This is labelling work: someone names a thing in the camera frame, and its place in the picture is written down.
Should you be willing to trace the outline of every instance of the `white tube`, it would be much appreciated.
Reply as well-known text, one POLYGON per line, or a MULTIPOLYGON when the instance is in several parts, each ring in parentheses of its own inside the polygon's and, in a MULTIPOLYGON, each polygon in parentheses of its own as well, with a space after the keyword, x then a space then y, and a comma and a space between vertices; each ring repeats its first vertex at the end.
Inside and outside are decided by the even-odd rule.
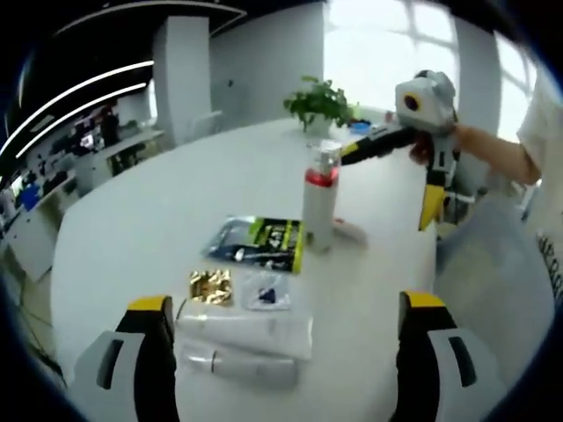
POLYGON ((200 303, 187 303, 177 321, 177 330, 188 337, 301 360, 311 358, 311 329, 310 316, 245 312, 200 303))
POLYGON ((333 244, 333 215, 336 204, 336 183, 330 187, 305 181, 303 191, 303 224, 306 244, 323 252, 333 244))
POLYGON ((294 360, 241 352, 220 352, 200 345, 185 345, 182 361, 218 376, 249 382, 262 387, 289 389, 296 385, 294 360))

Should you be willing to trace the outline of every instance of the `plastic bag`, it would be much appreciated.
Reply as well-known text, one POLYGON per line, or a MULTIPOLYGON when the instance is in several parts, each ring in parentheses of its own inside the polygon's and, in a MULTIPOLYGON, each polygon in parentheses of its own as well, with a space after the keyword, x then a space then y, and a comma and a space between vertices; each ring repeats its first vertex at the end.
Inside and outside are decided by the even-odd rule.
POLYGON ((230 216, 203 250, 207 258, 299 273, 303 223, 253 215, 230 216))
POLYGON ((176 330, 188 337, 249 352, 311 359, 312 316, 293 312, 250 312, 186 302, 176 330))
POLYGON ((248 310, 288 310, 291 308, 289 280, 284 273, 247 271, 241 273, 242 304, 248 310))

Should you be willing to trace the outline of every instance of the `chair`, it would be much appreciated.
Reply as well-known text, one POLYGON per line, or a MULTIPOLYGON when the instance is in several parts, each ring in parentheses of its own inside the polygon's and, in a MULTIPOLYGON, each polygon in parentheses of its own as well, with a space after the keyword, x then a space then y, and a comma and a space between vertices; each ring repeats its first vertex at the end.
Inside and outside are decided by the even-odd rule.
POLYGON ((438 242, 434 293, 458 325, 494 353, 510 388, 535 355, 554 316, 551 282, 535 239, 512 200, 484 197, 438 242))
POLYGON ((222 128, 223 112, 216 111, 203 116, 197 117, 192 122, 189 135, 184 143, 197 141, 198 139, 205 138, 218 134, 222 128))

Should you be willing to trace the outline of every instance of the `blue object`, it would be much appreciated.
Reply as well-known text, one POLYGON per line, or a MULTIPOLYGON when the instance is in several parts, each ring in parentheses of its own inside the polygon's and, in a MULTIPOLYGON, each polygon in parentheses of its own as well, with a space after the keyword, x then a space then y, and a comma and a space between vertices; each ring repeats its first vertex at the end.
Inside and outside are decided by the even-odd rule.
POLYGON ((350 132, 356 135, 368 135, 370 128, 368 123, 357 122, 350 125, 350 132))
POLYGON ((261 289, 259 291, 258 298, 264 303, 275 303, 275 290, 272 288, 269 288, 268 290, 261 289))
POLYGON ((26 211, 31 211, 39 202, 39 187, 34 183, 31 183, 26 186, 23 191, 21 191, 19 197, 26 211))

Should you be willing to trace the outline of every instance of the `led strip light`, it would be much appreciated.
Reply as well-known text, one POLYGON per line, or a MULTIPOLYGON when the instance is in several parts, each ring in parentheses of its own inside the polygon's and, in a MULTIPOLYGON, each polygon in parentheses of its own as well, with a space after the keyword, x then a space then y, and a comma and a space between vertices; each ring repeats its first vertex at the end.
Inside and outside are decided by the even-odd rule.
POLYGON ((51 129, 53 129, 56 126, 59 126, 61 123, 63 123, 66 119, 69 119, 70 117, 74 116, 77 113, 82 112, 83 110, 86 110, 87 108, 90 108, 92 106, 95 106, 97 103, 101 103, 103 101, 106 101, 107 99, 113 98, 113 97, 117 97, 118 95, 124 94, 126 92, 130 92, 130 91, 134 91, 134 90, 139 90, 141 88, 144 88, 145 86, 147 86, 146 83, 142 83, 142 84, 137 84, 137 85, 133 85, 133 86, 129 86, 128 88, 123 88, 121 90, 112 92, 111 94, 107 94, 104 95, 103 97, 100 98, 96 98, 93 101, 90 101, 89 103, 86 103, 84 105, 81 105, 80 107, 78 107, 76 110, 65 114, 64 116, 62 116, 59 120, 56 120, 54 123, 51 123, 49 126, 45 127, 41 132, 39 132, 30 142, 27 143, 27 145, 19 151, 18 154, 16 154, 16 158, 20 158, 22 155, 25 154, 25 152, 30 149, 40 138, 42 138, 48 131, 50 131, 51 129))
POLYGON ((10 145, 10 143, 13 141, 13 139, 18 136, 18 134, 24 130, 24 128, 26 126, 28 126, 33 119, 37 118, 37 116, 39 116, 41 113, 43 113, 45 110, 47 110, 50 106, 52 106, 54 103, 60 101, 61 99, 69 96, 71 93, 76 92, 78 90, 80 90, 81 88, 84 88, 85 86, 89 85, 89 84, 93 84, 94 82, 100 81, 102 79, 105 79, 107 77, 113 76, 113 75, 118 75, 120 73, 123 72, 127 72, 129 70, 133 70, 133 69, 140 69, 140 68, 145 68, 147 66, 152 66, 154 64, 153 60, 148 60, 146 62, 140 62, 140 63, 136 63, 136 64, 130 64, 128 66, 125 66, 123 68, 118 68, 118 69, 114 69, 114 70, 110 70, 109 72, 106 73, 102 73, 101 75, 97 75, 95 77, 92 77, 78 85, 73 86, 72 88, 67 89, 65 92, 63 92, 62 94, 57 95, 56 97, 54 97, 53 99, 49 100, 47 103, 45 103, 45 105, 41 106, 40 108, 38 108, 35 112, 33 112, 26 120, 24 120, 24 122, 18 126, 18 128, 16 128, 16 130, 14 130, 12 132, 12 134, 10 135, 10 137, 6 140, 6 142, 4 143, 4 145, 2 146, 2 148, 0 149, 0 156, 4 153, 4 151, 6 150, 6 148, 8 148, 8 146, 10 145))
POLYGON ((224 27, 232 24, 236 20, 244 18, 247 15, 246 11, 242 11, 240 9, 235 9, 234 7, 225 6, 225 5, 222 5, 222 4, 213 4, 213 3, 207 3, 207 2, 195 2, 195 1, 191 1, 191 0, 160 0, 160 1, 159 0, 156 0, 156 1, 151 0, 151 1, 145 1, 145 2, 134 2, 134 3, 129 3, 129 4, 120 4, 118 6, 113 6, 113 7, 107 7, 102 11, 97 11, 95 13, 84 16, 83 18, 77 19, 74 22, 69 23, 68 25, 66 25, 63 28, 61 28, 60 30, 58 30, 55 33, 55 35, 58 35, 59 33, 63 33, 64 31, 69 30, 71 27, 76 26, 78 24, 81 24, 82 22, 85 22, 86 20, 89 20, 89 19, 92 19, 92 18, 97 18, 98 16, 106 15, 107 13, 111 13, 113 11, 124 11, 126 9, 133 9, 135 7, 162 6, 162 5, 196 6, 196 7, 203 7, 203 8, 206 8, 206 9, 216 9, 216 10, 219 10, 219 11, 232 11, 233 13, 238 13, 238 16, 236 16, 235 18, 233 18, 231 20, 228 20, 227 22, 225 22, 224 24, 222 24, 221 26, 216 28, 210 35, 213 35, 213 34, 217 33, 218 31, 221 31, 224 27))

